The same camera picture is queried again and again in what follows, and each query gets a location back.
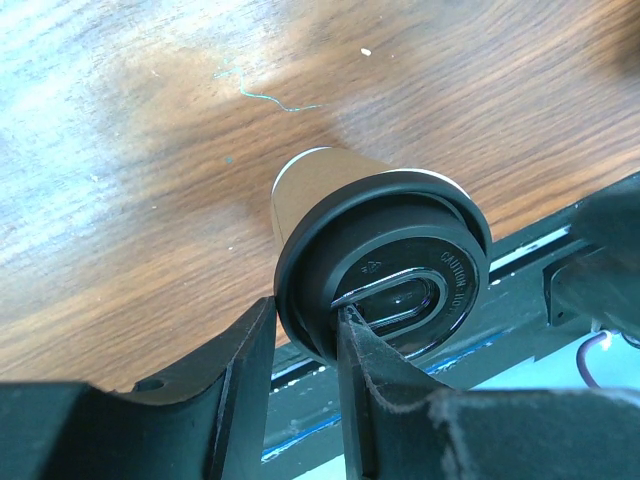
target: disposable coffee cup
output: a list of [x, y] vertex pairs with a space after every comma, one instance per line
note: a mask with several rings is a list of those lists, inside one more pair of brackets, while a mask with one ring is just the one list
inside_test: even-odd
[[280, 320], [318, 360], [335, 362], [343, 306], [412, 358], [446, 341], [486, 288], [486, 219], [436, 172], [314, 148], [278, 174], [271, 214]]

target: wood grain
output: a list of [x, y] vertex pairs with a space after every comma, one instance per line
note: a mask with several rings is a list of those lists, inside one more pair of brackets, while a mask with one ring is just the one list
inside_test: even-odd
[[0, 8], [2, 380], [124, 389], [220, 333], [307, 148], [449, 175], [495, 238], [640, 167], [635, 0]]

